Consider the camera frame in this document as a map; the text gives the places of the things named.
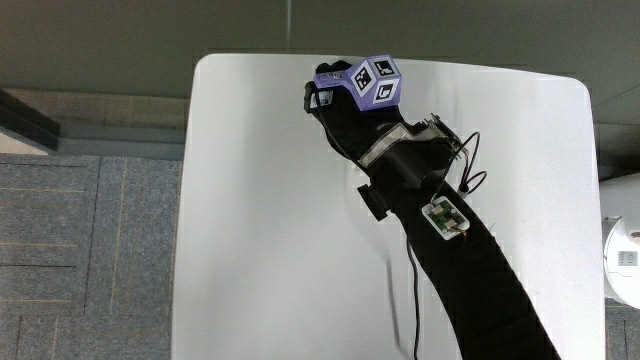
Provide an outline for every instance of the black sleeve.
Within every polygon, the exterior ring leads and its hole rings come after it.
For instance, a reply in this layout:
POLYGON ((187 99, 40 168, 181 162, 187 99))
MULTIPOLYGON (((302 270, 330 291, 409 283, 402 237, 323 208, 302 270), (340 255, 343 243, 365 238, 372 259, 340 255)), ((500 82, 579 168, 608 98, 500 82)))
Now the black sleeve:
POLYGON ((495 238, 448 184, 445 195, 471 223, 445 241, 421 214, 429 199, 403 192, 392 211, 438 291, 465 360, 560 359, 495 238))

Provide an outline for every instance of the gray carpet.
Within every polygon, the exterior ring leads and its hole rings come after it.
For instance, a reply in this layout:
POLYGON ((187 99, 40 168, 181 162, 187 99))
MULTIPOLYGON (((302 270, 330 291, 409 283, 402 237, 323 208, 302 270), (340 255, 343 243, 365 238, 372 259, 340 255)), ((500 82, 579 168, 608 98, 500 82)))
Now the gray carpet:
MULTIPOLYGON (((170 358, 181 171, 0 155, 0 359, 170 358)), ((607 359, 640 359, 640 311, 606 305, 607 359)))

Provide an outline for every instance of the white tabletop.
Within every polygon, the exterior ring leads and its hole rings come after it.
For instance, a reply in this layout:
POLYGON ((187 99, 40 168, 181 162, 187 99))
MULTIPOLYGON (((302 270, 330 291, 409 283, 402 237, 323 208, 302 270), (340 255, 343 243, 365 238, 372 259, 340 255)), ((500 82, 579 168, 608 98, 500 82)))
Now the white tabletop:
MULTIPOLYGON (((210 55, 195 70, 182 178, 173 359, 408 359, 405 235, 377 223, 367 182, 302 109, 333 56, 210 55)), ((400 109, 481 132, 467 202, 491 227, 565 360, 605 358, 589 94, 577 80, 396 59, 400 109)), ((448 181, 457 183, 461 167, 448 181)), ((460 358, 421 272, 421 359, 460 358)))

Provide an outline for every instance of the black cable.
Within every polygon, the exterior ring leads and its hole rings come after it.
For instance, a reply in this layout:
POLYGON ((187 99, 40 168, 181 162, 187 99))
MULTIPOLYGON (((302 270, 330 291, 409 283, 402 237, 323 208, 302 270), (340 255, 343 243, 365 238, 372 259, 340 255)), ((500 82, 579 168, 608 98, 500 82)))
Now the black cable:
POLYGON ((455 159, 458 157, 458 154, 460 154, 460 152, 464 149, 465 146, 467 146, 467 144, 471 141, 471 139, 473 139, 473 137, 478 134, 480 135, 479 132, 474 132, 473 134, 471 134, 471 136, 469 136, 467 138, 467 140, 465 140, 465 142, 462 143, 462 145, 460 145, 460 147, 458 148, 458 150, 456 150, 456 152, 453 154, 453 156, 451 157, 451 159, 449 160, 449 165, 447 166, 447 170, 445 170, 444 175, 442 176, 442 181, 440 182, 440 185, 438 186, 438 190, 436 190, 435 193, 433 193, 433 196, 431 197, 431 201, 433 202, 433 200, 436 198, 436 196, 440 193, 440 190, 442 190, 442 185, 444 185, 444 182, 446 181, 445 179, 447 178, 447 174, 449 174, 449 170, 451 170, 451 166, 453 165, 453 162, 455 161, 455 159))
POLYGON ((476 154, 478 153, 478 146, 480 146, 480 132, 478 131, 474 132, 473 134, 471 134, 471 136, 469 136, 469 139, 467 139, 467 141, 465 142, 467 143, 474 136, 476 137, 476 146, 474 147, 473 154, 471 155, 471 162, 469 163, 468 157, 465 157, 464 170, 462 171, 462 178, 460 179, 460 186, 458 187, 458 191, 464 192, 467 195, 471 194, 478 187, 480 187, 480 185, 484 182, 484 179, 487 178, 486 171, 480 171, 475 175, 473 175, 471 178, 469 178, 469 174, 471 174, 471 168, 473 167, 473 163, 476 160, 476 154), (469 190, 469 184, 478 176, 482 176, 482 179, 478 181, 476 186, 474 186, 471 190, 469 190))
POLYGON ((409 261, 413 268, 413 303, 416 307, 416 338, 413 343, 413 359, 418 360, 418 342, 420 342, 420 303, 418 302, 418 268, 416 262, 411 255, 411 244, 409 243, 409 237, 407 236, 407 255, 409 255, 409 261))

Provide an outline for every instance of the circuit board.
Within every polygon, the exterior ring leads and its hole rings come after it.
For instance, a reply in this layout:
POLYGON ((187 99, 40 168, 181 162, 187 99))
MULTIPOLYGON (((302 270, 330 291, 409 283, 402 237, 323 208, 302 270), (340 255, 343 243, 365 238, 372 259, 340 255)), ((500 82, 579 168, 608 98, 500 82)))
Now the circuit board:
POLYGON ((445 240, 469 229, 469 220, 445 196, 423 207, 422 214, 445 240))

